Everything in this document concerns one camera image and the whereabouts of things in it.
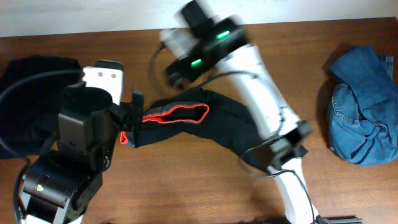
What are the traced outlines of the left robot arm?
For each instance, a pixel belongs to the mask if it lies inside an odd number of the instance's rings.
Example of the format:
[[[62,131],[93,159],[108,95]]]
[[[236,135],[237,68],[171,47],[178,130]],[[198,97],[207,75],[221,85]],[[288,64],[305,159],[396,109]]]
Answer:
[[[24,176],[21,223],[81,223],[103,184],[118,134],[142,122],[144,95],[113,103],[97,87],[69,86],[58,114],[57,149],[41,153]]]

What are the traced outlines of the black pants with red waistband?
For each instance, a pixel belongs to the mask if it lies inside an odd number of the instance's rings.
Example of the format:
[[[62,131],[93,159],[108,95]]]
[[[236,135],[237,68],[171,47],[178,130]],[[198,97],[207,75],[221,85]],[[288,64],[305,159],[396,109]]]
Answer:
[[[243,104],[217,92],[199,89],[154,102],[144,112],[141,127],[121,132],[120,142],[137,148],[180,133],[211,139],[238,156],[261,140]]]

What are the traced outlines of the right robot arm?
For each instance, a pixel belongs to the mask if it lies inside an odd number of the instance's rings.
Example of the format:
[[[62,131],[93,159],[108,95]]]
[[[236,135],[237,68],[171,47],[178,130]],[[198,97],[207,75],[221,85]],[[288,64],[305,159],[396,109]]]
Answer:
[[[237,20],[206,14],[197,1],[179,11],[189,30],[164,29],[160,41],[176,56],[166,69],[169,83],[183,88],[215,68],[219,77],[229,77],[244,100],[262,139],[245,150],[240,161],[255,159],[275,178],[290,223],[316,223],[319,212],[312,203],[302,169],[302,143],[312,132],[284,100],[261,58]]]

